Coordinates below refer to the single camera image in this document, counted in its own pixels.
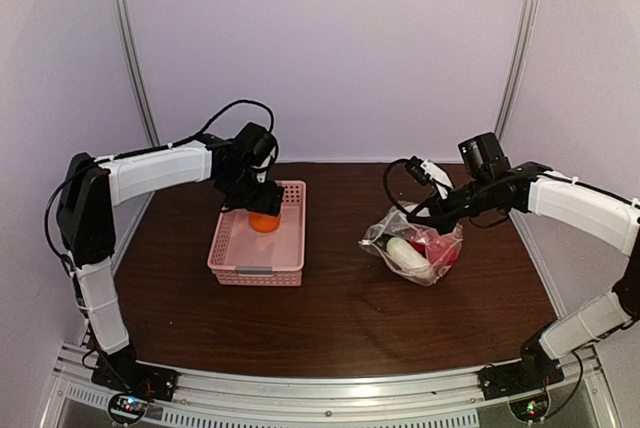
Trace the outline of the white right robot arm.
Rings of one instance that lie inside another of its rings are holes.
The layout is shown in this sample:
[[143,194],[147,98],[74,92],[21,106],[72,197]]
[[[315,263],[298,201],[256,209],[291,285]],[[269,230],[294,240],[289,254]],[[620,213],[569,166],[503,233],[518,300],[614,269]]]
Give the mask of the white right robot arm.
[[514,211],[547,291],[563,309],[521,349],[512,378],[535,388],[555,362],[639,319],[639,202],[527,162],[479,168],[453,187],[446,172],[416,157],[406,171],[434,193],[413,208],[409,221],[445,234],[456,223],[491,210]]

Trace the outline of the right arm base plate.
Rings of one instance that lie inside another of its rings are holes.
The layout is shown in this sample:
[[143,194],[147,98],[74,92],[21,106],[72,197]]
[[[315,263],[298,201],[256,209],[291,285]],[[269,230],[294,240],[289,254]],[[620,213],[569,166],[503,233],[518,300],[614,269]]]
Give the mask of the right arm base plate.
[[542,374],[527,374],[522,362],[486,365],[477,372],[477,376],[485,400],[540,391],[565,379],[559,367],[552,367]]

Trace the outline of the red toy fruit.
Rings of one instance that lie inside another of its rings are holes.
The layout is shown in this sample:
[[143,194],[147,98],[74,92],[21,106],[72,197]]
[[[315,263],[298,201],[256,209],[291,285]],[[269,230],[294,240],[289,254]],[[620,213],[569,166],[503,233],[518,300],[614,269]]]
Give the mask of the red toy fruit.
[[450,266],[459,256],[460,241],[452,236],[435,236],[426,244],[410,241],[410,245],[432,265]]

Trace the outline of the white toy bun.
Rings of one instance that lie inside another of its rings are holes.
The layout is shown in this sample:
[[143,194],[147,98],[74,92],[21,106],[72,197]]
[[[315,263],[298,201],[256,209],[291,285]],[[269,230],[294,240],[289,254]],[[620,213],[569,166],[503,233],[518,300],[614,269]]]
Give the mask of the white toy bun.
[[391,237],[386,242],[388,267],[410,280],[429,281],[433,277],[430,262],[403,238]]

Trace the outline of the clear zip top bag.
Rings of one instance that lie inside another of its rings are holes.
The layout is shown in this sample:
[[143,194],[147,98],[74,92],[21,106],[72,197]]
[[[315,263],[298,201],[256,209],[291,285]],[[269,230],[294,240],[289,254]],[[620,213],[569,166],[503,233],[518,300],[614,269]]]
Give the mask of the clear zip top bag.
[[460,223],[452,232],[441,235],[435,228],[409,222],[395,206],[359,241],[363,250],[380,257],[391,272],[425,287],[436,284],[449,272],[462,244]]

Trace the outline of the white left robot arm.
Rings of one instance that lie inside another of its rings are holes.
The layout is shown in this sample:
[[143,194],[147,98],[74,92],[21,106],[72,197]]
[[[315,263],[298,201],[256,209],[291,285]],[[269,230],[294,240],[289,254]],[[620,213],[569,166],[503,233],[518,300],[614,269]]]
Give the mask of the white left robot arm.
[[79,153],[72,158],[56,209],[65,249],[62,259],[76,280],[80,308],[97,346],[112,355],[104,373],[121,391],[137,390],[144,372],[138,363],[118,353],[129,347],[130,338],[111,273],[116,251],[115,207],[166,188],[212,182],[223,197],[223,211],[277,216],[284,189],[269,179],[268,172],[278,154],[275,136],[249,122],[230,139],[198,133],[115,156],[94,158]]

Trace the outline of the orange toy fruit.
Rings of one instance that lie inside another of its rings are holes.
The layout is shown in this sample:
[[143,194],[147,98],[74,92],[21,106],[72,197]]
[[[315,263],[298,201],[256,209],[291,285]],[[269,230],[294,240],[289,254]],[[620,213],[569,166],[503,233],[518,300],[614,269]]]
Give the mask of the orange toy fruit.
[[250,227],[258,233],[267,234],[276,231],[281,223],[281,216],[272,216],[255,212],[248,213]]

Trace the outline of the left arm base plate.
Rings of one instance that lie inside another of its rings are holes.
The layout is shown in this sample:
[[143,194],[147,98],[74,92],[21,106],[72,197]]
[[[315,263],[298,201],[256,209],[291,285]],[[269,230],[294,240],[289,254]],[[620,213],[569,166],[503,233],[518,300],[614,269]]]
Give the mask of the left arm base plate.
[[178,372],[139,363],[125,355],[100,355],[91,381],[98,386],[135,395],[139,398],[173,400]]

